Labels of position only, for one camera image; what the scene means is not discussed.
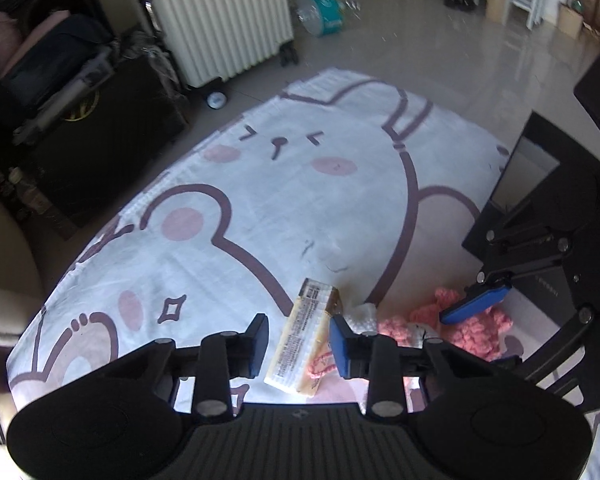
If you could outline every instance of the yellow circular logo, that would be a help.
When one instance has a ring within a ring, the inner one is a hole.
[[[100,101],[100,91],[96,90],[80,101],[69,113],[64,117],[64,120],[69,123],[77,123],[89,117],[98,106]]]

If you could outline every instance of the floor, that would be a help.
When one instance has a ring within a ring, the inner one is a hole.
[[[71,240],[42,222],[25,226],[43,285],[50,293],[104,223],[162,170],[237,114],[287,84],[330,66],[381,78],[423,95],[488,129],[513,148],[532,110],[600,158],[600,132],[573,96],[573,87],[600,52],[589,33],[578,41],[545,23],[526,30],[526,15],[506,27],[480,15],[449,10],[442,0],[360,0],[362,16],[324,38],[298,31],[298,66],[271,59],[231,80],[229,102],[211,110],[192,104],[192,126],[165,148],[138,182]]]

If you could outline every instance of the ribbed black plastic surface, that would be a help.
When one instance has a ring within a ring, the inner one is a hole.
[[[406,431],[365,420],[356,404],[245,404],[233,422],[196,429],[182,453],[153,478],[449,480],[426,462]]]

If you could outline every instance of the pink knitted toy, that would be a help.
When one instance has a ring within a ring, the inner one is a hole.
[[[460,295],[448,288],[435,291],[435,303],[421,306],[408,313],[407,319],[392,317],[378,323],[378,332],[394,338],[400,346],[413,346],[407,323],[421,323],[432,327],[442,339],[453,343],[485,361],[493,361],[502,355],[499,335],[509,330],[513,322],[497,306],[455,325],[443,325],[438,319],[440,311],[460,299]]]

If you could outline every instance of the black bag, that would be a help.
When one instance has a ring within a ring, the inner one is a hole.
[[[111,34],[99,22],[74,14],[56,25],[0,79],[0,126],[13,131],[34,118]]]

